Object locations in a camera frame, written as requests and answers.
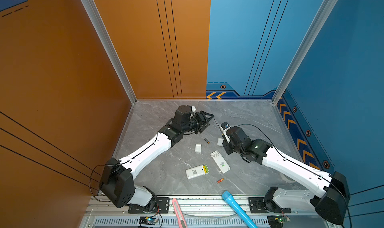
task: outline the gray marble tabletop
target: gray marble tabletop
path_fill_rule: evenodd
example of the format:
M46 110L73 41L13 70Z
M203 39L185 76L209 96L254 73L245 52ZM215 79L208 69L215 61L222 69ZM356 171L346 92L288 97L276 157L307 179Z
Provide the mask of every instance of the gray marble tabletop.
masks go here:
M156 131L174 117L180 105L195 106L197 111L214 114L219 124L227 121L231 126L244 123L256 125L278 149L300 159L271 101L139 101L133 109L116 158L132 153L153 138ZM242 128L251 139L268 140L252 126ZM234 195L264 195L271 186L305 189L297 182L285 182L276 170L256 162L246 163L237 153L227 155L224 148L217 145L218 138L221 138L221 133L214 121L202 134L184 136L174 147L148 164L134 180L135 185L145 185L157 195L221 195L226 190ZM195 152L196 144L202 145L201 153ZM215 150L231 168L224 174L210 156ZM207 164L209 173L188 180L185 170L203 164Z

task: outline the robotic arm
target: robotic arm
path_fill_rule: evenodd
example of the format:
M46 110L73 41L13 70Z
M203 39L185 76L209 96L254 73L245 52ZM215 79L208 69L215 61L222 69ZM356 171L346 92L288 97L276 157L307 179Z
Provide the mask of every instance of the robotic arm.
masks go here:
M174 118L149 142L119 161L111 158L105 164L99 188L117 208L137 204L146 211L153 210L156 195L147 187L134 185L133 180L158 155L179 142L186 132L202 133L209 126L214 115L195 111L194 106L180 106Z
M223 147L229 155L239 153L248 162L257 162L271 167L302 184L308 190L284 190L271 187L264 197L263 207L268 212L283 208L298 208L316 211L325 220L342 225L350 199L348 184L344 175L333 175L312 168L278 150L272 144L251 140L237 127L224 122L222 131Z

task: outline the black mounting plate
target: black mounting plate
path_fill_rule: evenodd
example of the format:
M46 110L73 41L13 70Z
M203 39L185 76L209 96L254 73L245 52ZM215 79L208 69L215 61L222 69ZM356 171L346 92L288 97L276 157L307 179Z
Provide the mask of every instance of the black mounting plate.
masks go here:
M263 204L263 197L248 197L249 208L251 213L269 213L265 210ZM281 209L278 207L276 213L280 213ZM284 208L284 213L291 213L291 208Z
M169 197L156 197L156 204L159 205L159 213L165 214L168 213L169 209ZM129 214L149 214L144 212L141 206L139 205L129 205L128 209Z

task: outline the pink utility knife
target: pink utility knife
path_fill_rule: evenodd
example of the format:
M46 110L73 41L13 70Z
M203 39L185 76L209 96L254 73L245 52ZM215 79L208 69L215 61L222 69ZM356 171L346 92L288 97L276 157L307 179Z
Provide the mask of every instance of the pink utility knife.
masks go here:
M177 202L176 198L172 199L172 204L177 217L177 222L179 223L179 228L187 228L187 222L184 219L183 213L181 212L179 203Z

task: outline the orange wall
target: orange wall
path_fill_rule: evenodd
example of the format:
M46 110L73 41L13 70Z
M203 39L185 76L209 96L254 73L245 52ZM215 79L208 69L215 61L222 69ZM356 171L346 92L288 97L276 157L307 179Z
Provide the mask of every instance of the orange wall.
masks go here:
M0 111L86 166L104 164L131 104L81 1L28 0L0 24ZM78 227L89 168L3 114L0 128L0 145L78 181L0 147L2 227Z
M210 0L94 0L138 99L202 99Z

